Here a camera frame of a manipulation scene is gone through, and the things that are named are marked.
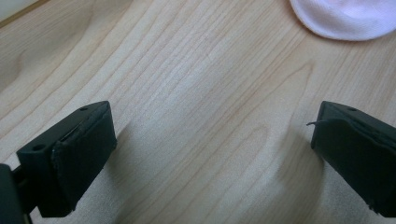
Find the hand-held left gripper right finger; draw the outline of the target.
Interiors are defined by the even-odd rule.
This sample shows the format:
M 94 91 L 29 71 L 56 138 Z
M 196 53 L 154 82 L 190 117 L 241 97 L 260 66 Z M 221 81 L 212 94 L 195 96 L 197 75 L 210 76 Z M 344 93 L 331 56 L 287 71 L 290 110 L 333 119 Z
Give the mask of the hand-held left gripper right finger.
M 396 217 L 396 128 L 348 105 L 321 103 L 311 148 L 383 217 Z

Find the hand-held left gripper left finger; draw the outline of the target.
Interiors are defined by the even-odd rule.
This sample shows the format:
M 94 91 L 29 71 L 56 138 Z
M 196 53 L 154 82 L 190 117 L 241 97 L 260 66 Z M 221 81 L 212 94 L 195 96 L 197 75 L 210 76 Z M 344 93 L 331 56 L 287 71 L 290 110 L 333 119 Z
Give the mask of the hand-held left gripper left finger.
M 108 101 L 85 105 L 50 127 L 17 151 L 24 209 L 69 215 L 116 145 Z

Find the pale pink cloth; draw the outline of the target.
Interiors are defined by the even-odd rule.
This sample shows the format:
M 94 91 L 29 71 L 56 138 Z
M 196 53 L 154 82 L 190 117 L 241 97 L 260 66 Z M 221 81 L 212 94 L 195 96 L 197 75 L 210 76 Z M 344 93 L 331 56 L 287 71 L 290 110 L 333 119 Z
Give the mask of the pale pink cloth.
M 290 0 L 300 22 L 316 35 L 365 41 L 396 31 L 396 0 Z

